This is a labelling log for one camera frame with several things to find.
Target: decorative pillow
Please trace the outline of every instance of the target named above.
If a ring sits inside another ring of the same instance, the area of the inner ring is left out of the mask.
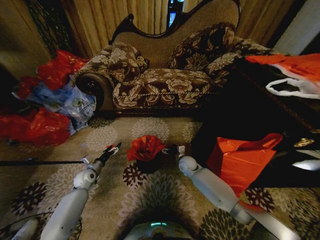
[[[227,52],[234,40],[235,29],[233,24],[221,22],[193,33],[175,47],[168,67],[202,71],[208,63]]]
[[[109,58],[108,68],[120,83],[131,82],[149,66],[149,61],[129,44],[115,42]]]

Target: window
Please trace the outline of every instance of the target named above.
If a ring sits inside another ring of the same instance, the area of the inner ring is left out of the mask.
[[[176,13],[181,12],[184,6],[184,0],[169,0],[168,13],[166,18],[166,29],[168,29],[174,22]]]

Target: red plastic bag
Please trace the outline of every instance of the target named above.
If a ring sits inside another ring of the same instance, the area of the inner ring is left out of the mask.
[[[38,67],[38,78],[52,91],[60,89],[89,59],[83,59],[68,51],[57,50],[57,57]]]
[[[278,133],[270,133],[260,141],[218,137],[206,165],[239,197],[272,159],[276,151],[271,149],[281,140]]]
[[[165,147],[166,145],[156,136],[145,135],[132,141],[131,148],[127,151],[126,156],[129,161],[137,159],[143,162],[150,162]]]
[[[58,145],[70,136],[69,123],[65,115],[41,107],[39,111],[33,110],[26,116],[0,116],[0,136],[24,143]]]
[[[32,89],[39,84],[39,79],[31,76],[23,76],[20,81],[20,88],[16,92],[20,99],[25,99],[32,92]]]

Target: blue plastic bag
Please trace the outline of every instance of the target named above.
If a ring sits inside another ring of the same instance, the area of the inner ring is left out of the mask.
[[[66,115],[72,123],[69,127],[71,135],[88,126],[87,121],[96,109],[96,98],[83,93],[76,86],[71,87],[70,82],[54,91],[40,82],[27,100],[41,104],[51,112]]]

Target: black flower pot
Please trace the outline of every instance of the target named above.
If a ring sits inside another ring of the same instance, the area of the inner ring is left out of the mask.
[[[152,174],[160,168],[160,156],[156,155],[151,161],[136,160],[136,166],[143,174]]]

